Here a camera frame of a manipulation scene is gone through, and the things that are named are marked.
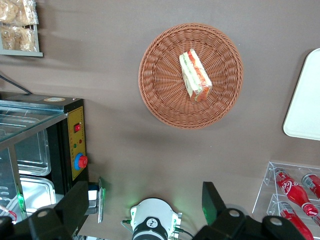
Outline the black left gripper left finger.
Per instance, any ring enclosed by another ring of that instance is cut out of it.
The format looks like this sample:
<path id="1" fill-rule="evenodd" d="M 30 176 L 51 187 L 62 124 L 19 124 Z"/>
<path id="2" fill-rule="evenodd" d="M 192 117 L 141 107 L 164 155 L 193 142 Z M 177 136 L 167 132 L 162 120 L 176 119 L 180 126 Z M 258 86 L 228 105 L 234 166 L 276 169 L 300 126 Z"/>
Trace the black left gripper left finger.
<path id="1" fill-rule="evenodd" d="M 38 209 L 28 218 L 13 224 L 0 218 L 2 240 L 71 240 L 89 207 L 88 183 L 77 182 L 54 206 Z"/>

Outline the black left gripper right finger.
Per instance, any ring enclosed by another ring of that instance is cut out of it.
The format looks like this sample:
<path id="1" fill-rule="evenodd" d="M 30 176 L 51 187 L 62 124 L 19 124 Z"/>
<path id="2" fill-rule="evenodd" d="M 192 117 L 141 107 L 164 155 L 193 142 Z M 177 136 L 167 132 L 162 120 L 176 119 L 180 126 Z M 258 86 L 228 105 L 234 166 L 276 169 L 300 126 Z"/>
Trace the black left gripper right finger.
<path id="1" fill-rule="evenodd" d="M 202 184 L 202 211 L 207 225 L 194 240 L 304 240 L 305 237 L 287 219 L 265 216 L 262 222 L 237 208 L 226 207 L 212 182 Z"/>

